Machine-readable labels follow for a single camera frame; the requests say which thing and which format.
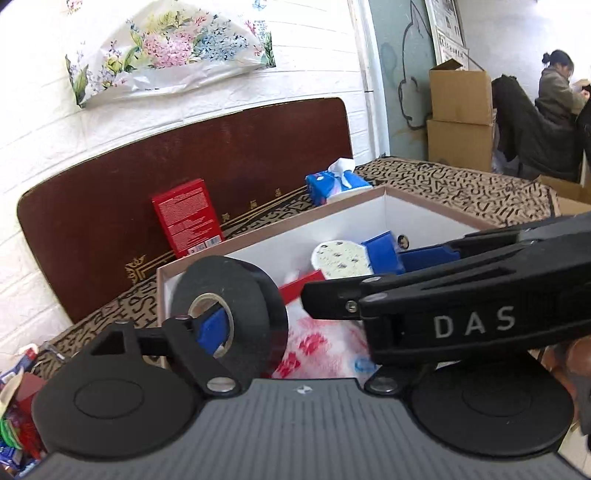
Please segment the black tape roll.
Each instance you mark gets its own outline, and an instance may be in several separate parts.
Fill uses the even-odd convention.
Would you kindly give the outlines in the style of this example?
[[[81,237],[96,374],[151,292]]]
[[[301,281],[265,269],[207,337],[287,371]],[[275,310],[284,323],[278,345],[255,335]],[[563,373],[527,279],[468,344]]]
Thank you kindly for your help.
[[[221,307],[229,319],[229,339],[214,357],[242,388],[269,378],[287,347],[287,310],[276,283],[245,261],[202,258],[174,287],[169,313],[197,317],[209,307]]]

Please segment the blue plastic box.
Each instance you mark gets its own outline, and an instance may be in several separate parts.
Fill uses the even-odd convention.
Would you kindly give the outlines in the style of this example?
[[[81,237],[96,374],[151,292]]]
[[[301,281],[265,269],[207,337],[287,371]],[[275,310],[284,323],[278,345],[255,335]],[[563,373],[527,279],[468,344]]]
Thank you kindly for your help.
[[[406,272],[398,250],[397,242],[391,231],[384,232],[363,241],[370,260],[370,268],[379,275],[401,275]]]

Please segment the red white plastic bag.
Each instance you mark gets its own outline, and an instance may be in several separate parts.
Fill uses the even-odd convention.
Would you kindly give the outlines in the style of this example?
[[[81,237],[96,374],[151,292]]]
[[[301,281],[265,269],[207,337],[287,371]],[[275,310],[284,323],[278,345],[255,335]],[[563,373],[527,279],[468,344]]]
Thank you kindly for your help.
[[[355,322],[317,320],[301,305],[301,290],[324,275],[315,270],[280,287],[287,310],[287,347],[274,379],[356,378],[365,383],[378,369],[365,331]]]

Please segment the white dotted round item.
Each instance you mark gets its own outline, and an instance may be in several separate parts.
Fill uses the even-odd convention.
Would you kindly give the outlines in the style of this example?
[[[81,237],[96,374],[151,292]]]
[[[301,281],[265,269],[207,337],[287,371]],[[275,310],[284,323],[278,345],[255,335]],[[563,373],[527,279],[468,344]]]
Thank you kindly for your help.
[[[311,254],[311,266],[327,280],[367,276],[373,273],[367,250],[349,240],[322,242]]]

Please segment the white storage box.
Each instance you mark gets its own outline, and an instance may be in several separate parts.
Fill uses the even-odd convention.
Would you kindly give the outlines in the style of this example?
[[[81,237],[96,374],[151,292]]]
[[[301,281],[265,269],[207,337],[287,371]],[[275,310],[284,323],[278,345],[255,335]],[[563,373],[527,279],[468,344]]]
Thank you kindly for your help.
[[[353,321],[314,320],[304,312],[304,282],[368,275],[367,242],[387,240],[395,253],[431,247],[468,233],[494,228],[483,220],[434,200],[390,186],[325,204],[308,212],[226,240],[158,269],[157,318],[169,317],[172,297],[185,270],[211,255],[228,256],[259,267],[283,294],[287,306],[287,347],[274,357],[276,379],[356,377],[376,370],[363,328]]]

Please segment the patterned letter tablecloth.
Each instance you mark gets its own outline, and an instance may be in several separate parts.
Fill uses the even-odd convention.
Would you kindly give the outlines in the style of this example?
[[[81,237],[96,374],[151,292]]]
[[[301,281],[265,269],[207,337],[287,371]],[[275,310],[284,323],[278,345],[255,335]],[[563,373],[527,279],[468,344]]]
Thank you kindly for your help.
[[[542,220],[566,213],[561,210],[558,193],[536,180],[460,169],[427,161],[394,157],[380,158],[356,168],[363,179],[375,187],[390,186],[405,194],[432,201],[495,227],[506,227]],[[240,215],[222,225],[225,238],[231,239],[277,221],[311,210],[304,186]],[[106,326],[115,320],[133,320],[139,327],[156,325],[156,280],[158,267],[174,259],[167,242],[158,255],[148,255],[145,248],[119,262],[116,273],[123,272],[122,286],[107,293],[106,300],[80,317],[63,333],[50,334],[47,341],[64,356],[75,355]],[[50,378],[59,368],[58,360],[42,354],[34,373]]]

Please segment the blue tissue pack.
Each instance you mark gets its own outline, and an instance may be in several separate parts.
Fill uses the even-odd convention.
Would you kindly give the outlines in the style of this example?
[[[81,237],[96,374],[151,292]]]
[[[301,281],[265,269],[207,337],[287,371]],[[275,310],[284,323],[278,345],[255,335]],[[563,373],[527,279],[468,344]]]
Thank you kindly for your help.
[[[315,206],[334,203],[373,189],[369,182],[355,172],[356,161],[339,158],[321,172],[305,177],[308,196]]]

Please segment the red carton box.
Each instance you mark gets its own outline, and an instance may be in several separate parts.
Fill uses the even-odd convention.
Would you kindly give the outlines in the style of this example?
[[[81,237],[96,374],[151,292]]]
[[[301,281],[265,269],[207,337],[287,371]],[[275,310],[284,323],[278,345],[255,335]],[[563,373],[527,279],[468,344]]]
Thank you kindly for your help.
[[[155,195],[151,203],[176,258],[204,251],[223,241],[204,179]]]

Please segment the dark brown wooden board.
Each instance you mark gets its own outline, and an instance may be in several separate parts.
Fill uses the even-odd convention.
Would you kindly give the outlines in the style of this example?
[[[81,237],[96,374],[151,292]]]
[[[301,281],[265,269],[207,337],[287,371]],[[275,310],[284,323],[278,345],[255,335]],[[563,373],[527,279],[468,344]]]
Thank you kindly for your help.
[[[17,217],[73,322],[173,257],[156,205],[204,182],[222,228],[352,156],[339,98],[266,105],[179,127],[70,167],[24,193]]]

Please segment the stacked cardboard boxes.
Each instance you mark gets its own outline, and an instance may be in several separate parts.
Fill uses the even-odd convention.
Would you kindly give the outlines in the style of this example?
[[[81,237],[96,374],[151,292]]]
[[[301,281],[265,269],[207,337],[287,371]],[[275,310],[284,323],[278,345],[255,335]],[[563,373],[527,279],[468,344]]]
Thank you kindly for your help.
[[[449,59],[430,70],[430,87],[429,160],[489,172],[495,114],[488,73],[465,70],[457,60]]]

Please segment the black jacket on chair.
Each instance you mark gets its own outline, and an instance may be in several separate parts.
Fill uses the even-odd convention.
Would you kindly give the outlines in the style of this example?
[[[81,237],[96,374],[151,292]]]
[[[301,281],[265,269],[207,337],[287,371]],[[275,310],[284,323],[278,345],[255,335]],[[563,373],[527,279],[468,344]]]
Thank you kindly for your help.
[[[590,103],[558,123],[545,117],[518,80],[503,75],[492,81],[499,129],[498,151],[522,179],[541,175],[577,182],[583,158],[590,155]]]

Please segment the seated person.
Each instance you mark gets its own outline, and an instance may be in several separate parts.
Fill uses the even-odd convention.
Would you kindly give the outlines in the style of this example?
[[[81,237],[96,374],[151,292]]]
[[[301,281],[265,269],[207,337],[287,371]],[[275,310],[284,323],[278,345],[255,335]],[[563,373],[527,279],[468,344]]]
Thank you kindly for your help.
[[[535,105],[540,113],[555,124],[573,124],[590,99],[590,92],[575,91],[570,84],[574,62],[563,50],[545,53],[542,62],[538,97]]]

